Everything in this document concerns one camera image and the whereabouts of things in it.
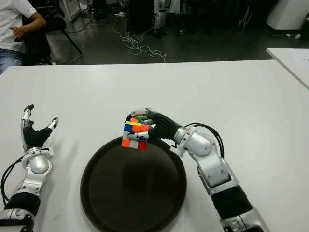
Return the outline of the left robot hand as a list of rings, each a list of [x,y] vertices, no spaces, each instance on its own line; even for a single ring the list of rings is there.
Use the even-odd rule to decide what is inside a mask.
[[[21,117],[21,138],[24,152],[32,148],[42,148],[59,123],[59,118],[55,117],[45,128],[34,130],[34,121],[30,119],[33,109],[33,104],[26,106]]]

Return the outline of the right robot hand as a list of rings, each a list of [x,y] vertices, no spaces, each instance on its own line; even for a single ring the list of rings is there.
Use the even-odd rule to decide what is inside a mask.
[[[125,122],[130,121],[136,116],[141,119],[144,125],[148,125],[150,128],[146,132],[132,132],[128,135],[128,139],[136,141],[168,139],[174,141],[175,144],[179,143],[176,140],[176,133],[181,125],[174,122],[169,117],[151,108],[142,108],[132,111],[127,116]]]

